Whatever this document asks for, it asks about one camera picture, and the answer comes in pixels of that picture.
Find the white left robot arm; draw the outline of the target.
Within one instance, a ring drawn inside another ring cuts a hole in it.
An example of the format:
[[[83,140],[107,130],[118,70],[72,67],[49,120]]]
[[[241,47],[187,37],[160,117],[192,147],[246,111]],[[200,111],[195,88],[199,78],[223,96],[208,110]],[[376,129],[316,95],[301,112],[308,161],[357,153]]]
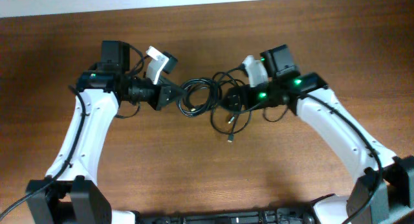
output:
[[[133,46],[103,41],[100,61],[85,71],[72,88],[74,114],[58,156],[42,180],[28,183],[27,205],[35,223],[139,223],[137,211],[119,211],[98,189],[100,156],[109,126],[122,102],[148,103],[159,111],[185,91],[171,83],[178,60],[149,47],[130,67]]]

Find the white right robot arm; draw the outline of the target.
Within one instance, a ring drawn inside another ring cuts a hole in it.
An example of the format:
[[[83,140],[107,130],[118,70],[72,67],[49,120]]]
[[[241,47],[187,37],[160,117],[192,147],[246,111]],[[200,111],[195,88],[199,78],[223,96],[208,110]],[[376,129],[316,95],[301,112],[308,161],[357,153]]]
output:
[[[401,158],[376,140],[343,107],[317,73],[302,75],[287,45],[247,56],[240,69],[249,83],[228,90],[233,113],[286,106],[308,124],[351,175],[349,196],[329,195],[310,206],[303,222],[396,223],[413,217],[413,157]]]

